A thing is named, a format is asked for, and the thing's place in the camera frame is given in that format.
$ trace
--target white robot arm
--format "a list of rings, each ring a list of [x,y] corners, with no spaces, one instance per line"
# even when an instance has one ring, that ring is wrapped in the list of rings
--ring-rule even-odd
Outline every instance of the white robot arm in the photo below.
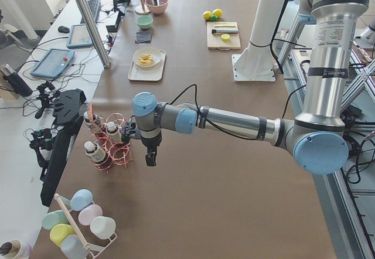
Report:
[[[146,161],[155,166],[161,129],[190,134],[195,126],[224,130],[230,134],[286,149],[297,164],[313,174],[329,174],[347,160],[342,138],[344,123],[340,105],[348,76],[349,57],[357,18],[369,0],[301,0],[301,18],[315,18],[315,40],[303,110],[294,121],[231,113],[197,104],[179,106],[159,103],[151,93],[139,93],[132,106]],[[135,124],[124,131],[124,141]]]

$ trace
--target light blue mug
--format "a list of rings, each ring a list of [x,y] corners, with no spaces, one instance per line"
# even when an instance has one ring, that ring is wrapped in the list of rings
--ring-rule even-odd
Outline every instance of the light blue mug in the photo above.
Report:
[[[42,220],[42,227],[46,230],[51,230],[57,224],[67,224],[68,219],[66,219],[64,212],[62,210],[56,210],[49,212],[45,215]]]
[[[74,211],[81,211],[93,202],[93,194],[87,189],[78,190],[70,200],[70,207]]]
[[[88,250],[83,248],[75,234],[70,234],[63,240],[61,251],[68,259],[85,259],[88,255]]]

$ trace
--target mug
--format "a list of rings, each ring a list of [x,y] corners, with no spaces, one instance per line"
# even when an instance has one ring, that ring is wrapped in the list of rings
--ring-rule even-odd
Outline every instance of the mug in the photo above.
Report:
[[[63,240],[70,234],[76,234],[71,225],[57,224],[50,231],[49,238],[55,243],[55,245],[61,247]]]
[[[27,243],[23,243],[20,240],[11,240],[9,241],[12,244],[12,249],[14,248],[16,251],[10,252],[1,258],[4,259],[22,259],[29,256],[31,252],[31,246]]]
[[[63,240],[61,251],[68,259],[85,259],[88,255],[88,250],[83,248],[75,234],[70,234]]]
[[[90,224],[90,230],[98,238],[105,240],[110,238],[116,229],[116,222],[112,218],[98,216]]]
[[[66,219],[64,212],[62,210],[56,210],[45,215],[42,220],[42,227],[46,230],[51,230],[57,224],[67,223],[68,219]]]
[[[83,209],[78,215],[78,221],[84,225],[88,226],[94,220],[95,217],[102,216],[103,211],[99,205],[89,205]]]
[[[93,202],[93,194],[86,189],[78,190],[70,200],[70,207],[74,211],[81,211]]]

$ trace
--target green bowl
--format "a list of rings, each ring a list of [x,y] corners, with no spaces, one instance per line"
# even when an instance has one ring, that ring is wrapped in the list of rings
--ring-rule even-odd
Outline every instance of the green bowl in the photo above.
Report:
[[[136,23],[141,29],[149,29],[153,21],[150,16],[140,16],[137,18]]]

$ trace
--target white table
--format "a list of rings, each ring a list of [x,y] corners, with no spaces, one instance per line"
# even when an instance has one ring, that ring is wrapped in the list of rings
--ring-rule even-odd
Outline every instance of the white table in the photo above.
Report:
[[[102,0],[102,5],[111,0]],[[101,12],[99,20],[107,15]],[[40,43],[50,39],[68,36],[65,33],[59,33],[57,28],[61,25],[71,27],[71,25],[79,24],[81,14],[78,10],[75,0],[71,0],[54,24],[45,34]],[[102,40],[107,40],[107,31],[104,23],[98,24],[98,30],[102,36]],[[66,48],[67,39],[54,40],[39,46],[42,49],[50,48]],[[36,49],[29,60],[40,60],[46,53],[44,50]],[[103,65],[93,47],[85,49],[77,49],[75,58],[72,63],[77,64],[67,68],[63,74],[73,74],[79,67],[79,63],[84,63],[88,55],[91,59],[86,63],[86,68],[82,72],[82,77],[71,79],[64,90],[79,88],[84,91],[87,101],[90,101],[94,95],[97,82],[103,71]],[[35,63],[27,63],[19,72],[20,76],[28,83],[32,90],[45,80],[30,76],[30,68]],[[53,83],[56,88],[60,88],[61,84]],[[0,108],[4,107],[20,107],[25,102],[24,98],[18,100],[5,101],[0,98]],[[30,113],[36,108],[25,107],[25,113]],[[23,137],[26,129],[31,128],[38,130],[42,128],[50,128],[53,122],[51,112],[44,112],[43,116],[37,120],[34,114],[23,117],[22,109],[0,110],[2,122],[0,156],[2,158],[0,166],[0,197],[2,202],[1,219],[2,226],[0,228],[0,244],[13,238],[18,238],[31,246],[34,245],[38,236],[41,221],[47,212],[47,207],[42,206],[40,200],[40,191],[42,189],[42,181],[39,180],[41,168],[38,166],[35,152],[29,148],[29,141]]]

